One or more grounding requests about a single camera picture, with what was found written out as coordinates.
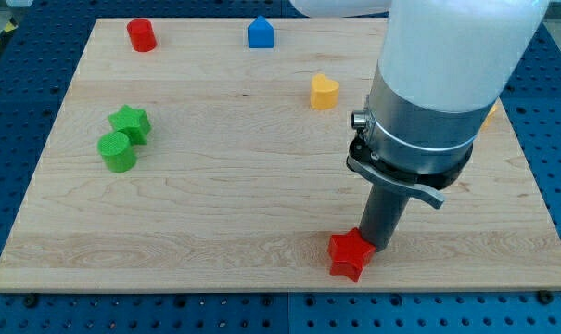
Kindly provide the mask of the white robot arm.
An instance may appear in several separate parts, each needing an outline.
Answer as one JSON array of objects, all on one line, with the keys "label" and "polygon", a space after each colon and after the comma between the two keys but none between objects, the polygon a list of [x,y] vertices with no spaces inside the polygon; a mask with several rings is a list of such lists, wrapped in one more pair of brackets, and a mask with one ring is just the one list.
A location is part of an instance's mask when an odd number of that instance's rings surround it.
[{"label": "white robot arm", "polygon": [[294,0],[310,18],[386,12],[387,32],[352,155],[442,188],[473,142],[549,6],[548,0]]}]

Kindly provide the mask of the yellow block behind arm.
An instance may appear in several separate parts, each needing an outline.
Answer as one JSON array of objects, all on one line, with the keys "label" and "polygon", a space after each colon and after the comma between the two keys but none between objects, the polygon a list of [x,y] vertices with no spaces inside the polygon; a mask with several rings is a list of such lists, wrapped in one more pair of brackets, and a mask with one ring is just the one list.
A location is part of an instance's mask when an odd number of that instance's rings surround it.
[{"label": "yellow block behind arm", "polygon": [[498,107],[496,104],[494,104],[491,109],[489,110],[483,124],[480,126],[480,130],[483,131],[485,130],[491,123],[492,119],[494,118],[494,115],[497,111]]}]

